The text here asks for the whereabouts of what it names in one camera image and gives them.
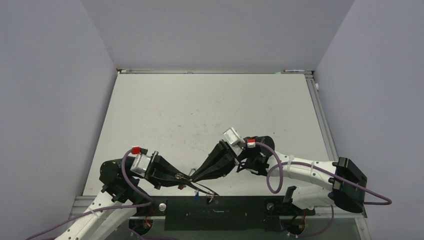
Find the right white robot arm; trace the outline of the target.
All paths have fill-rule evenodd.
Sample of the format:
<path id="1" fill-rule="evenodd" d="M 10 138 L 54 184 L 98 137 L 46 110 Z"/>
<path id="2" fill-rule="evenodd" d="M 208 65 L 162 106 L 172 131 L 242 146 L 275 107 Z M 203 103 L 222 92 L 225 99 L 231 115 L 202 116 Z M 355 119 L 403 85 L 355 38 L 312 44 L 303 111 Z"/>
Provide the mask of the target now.
<path id="1" fill-rule="evenodd" d="M 289 214 L 329 205 L 350 213 L 364 211 L 367 178 L 348 158 L 312 161 L 276 151 L 274 140 L 267 135 L 241 138 L 226 134 L 189 180 L 214 180 L 233 169 L 264 177 L 272 194 L 284 192 L 287 197 L 282 207 Z"/>

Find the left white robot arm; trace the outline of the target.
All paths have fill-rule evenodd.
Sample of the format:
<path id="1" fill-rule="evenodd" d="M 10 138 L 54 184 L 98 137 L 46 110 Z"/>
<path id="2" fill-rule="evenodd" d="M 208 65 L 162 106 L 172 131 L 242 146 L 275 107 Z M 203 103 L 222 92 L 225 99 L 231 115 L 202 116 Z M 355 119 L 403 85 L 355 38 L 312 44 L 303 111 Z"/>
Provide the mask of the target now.
<path id="1" fill-rule="evenodd" d="M 159 190 L 162 187 L 186 186 L 206 178 L 218 160 L 213 150 L 203 164 L 191 175 L 182 173 L 158 152 L 148 155 L 139 146 L 128 150 L 122 159 L 105 161 L 100 167 L 103 186 L 84 213 L 69 219 L 69 226 L 59 240 L 103 240 L 130 216 L 143 215 L 154 205 L 153 198 L 138 184 L 147 180 Z"/>

